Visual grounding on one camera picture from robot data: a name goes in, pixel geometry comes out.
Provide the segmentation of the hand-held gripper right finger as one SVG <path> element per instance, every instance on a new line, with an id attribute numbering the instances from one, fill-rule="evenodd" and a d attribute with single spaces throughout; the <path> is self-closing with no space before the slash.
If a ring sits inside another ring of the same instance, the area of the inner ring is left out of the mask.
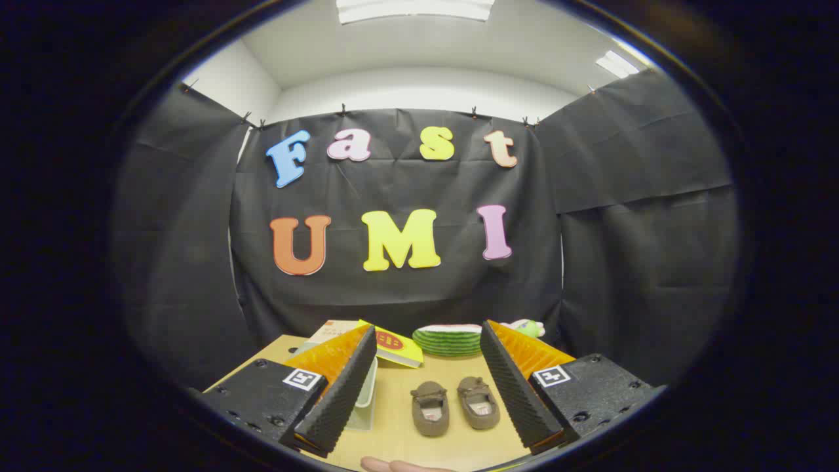
<path id="1" fill-rule="evenodd" d="M 532 454 L 600 433 L 665 389 L 601 353 L 574 358 L 491 320 L 483 323 L 480 351 L 522 445 Z"/>

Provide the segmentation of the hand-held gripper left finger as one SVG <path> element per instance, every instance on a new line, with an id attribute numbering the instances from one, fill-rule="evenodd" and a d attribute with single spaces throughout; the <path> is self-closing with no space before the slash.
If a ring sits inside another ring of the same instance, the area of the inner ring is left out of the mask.
<path id="1" fill-rule="evenodd" d="M 376 353 L 374 326 L 360 325 L 283 363 L 254 359 L 199 398 L 263 443 L 325 458 L 347 426 Z"/>

